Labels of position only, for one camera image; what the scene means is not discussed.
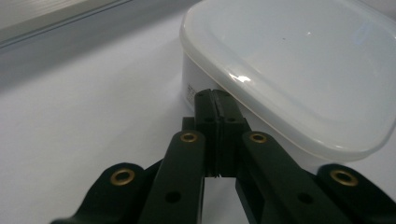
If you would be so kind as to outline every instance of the screw hole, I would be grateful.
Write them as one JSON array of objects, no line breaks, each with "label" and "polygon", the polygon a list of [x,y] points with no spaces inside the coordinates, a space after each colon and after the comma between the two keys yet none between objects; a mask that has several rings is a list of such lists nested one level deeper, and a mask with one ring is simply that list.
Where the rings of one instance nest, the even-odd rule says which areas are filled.
[{"label": "screw hole", "polygon": [[134,171],[126,168],[119,169],[110,177],[111,184],[115,186],[123,186],[134,180]]},{"label": "screw hole", "polygon": [[198,139],[198,136],[195,133],[183,133],[180,136],[180,139],[183,142],[195,142]]},{"label": "screw hole", "polygon": [[312,196],[307,193],[299,193],[297,197],[298,200],[300,200],[300,202],[302,203],[311,204],[314,202]]},{"label": "screw hole", "polygon": [[349,187],[355,187],[359,183],[358,178],[356,178],[350,172],[343,170],[332,170],[330,172],[330,176],[338,183]]},{"label": "screw hole", "polygon": [[256,143],[264,143],[267,141],[267,137],[261,133],[253,133],[250,135],[250,140]]},{"label": "screw hole", "polygon": [[177,203],[181,199],[181,194],[178,191],[171,191],[165,195],[165,200],[168,203]]}]

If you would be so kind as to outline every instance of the plastic lid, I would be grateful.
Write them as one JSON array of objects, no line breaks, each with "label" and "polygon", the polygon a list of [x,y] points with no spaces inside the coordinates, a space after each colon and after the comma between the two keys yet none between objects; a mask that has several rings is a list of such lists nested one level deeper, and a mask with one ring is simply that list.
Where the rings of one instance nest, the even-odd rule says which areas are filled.
[{"label": "plastic lid", "polygon": [[186,54],[297,147],[362,159],[396,120],[396,22],[354,0],[208,0],[187,13]]}]

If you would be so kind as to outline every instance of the white surface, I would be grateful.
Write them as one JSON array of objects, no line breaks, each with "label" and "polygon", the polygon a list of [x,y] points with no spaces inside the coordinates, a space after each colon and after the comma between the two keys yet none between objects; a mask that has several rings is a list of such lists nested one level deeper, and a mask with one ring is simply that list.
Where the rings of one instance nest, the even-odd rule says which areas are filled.
[{"label": "white surface", "polygon": [[[134,0],[0,49],[0,223],[69,217],[106,168],[163,157],[192,116],[178,41],[192,4]],[[393,200],[395,146],[350,164]],[[205,185],[203,223],[248,223],[233,180]]]},{"label": "white surface", "polygon": [[396,2],[394,0],[361,0],[384,15],[396,20]]},{"label": "white surface", "polygon": [[0,48],[127,0],[3,0]]},{"label": "white surface", "polygon": [[320,158],[360,160],[394,128],[396,22],[362,2],[204,1],[181,40],[222,88]]}]

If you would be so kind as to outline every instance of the plastic container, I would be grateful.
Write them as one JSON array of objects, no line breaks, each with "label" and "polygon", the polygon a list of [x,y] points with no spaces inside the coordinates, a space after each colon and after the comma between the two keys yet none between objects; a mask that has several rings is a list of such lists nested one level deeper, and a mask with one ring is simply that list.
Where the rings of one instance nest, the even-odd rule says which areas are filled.
[{"label": "plastic container", "polygon": [[207,0],[180,30],[183,97],[223,88],[300,151],[356,161],[396,120],[396,23],[355,0]]}]

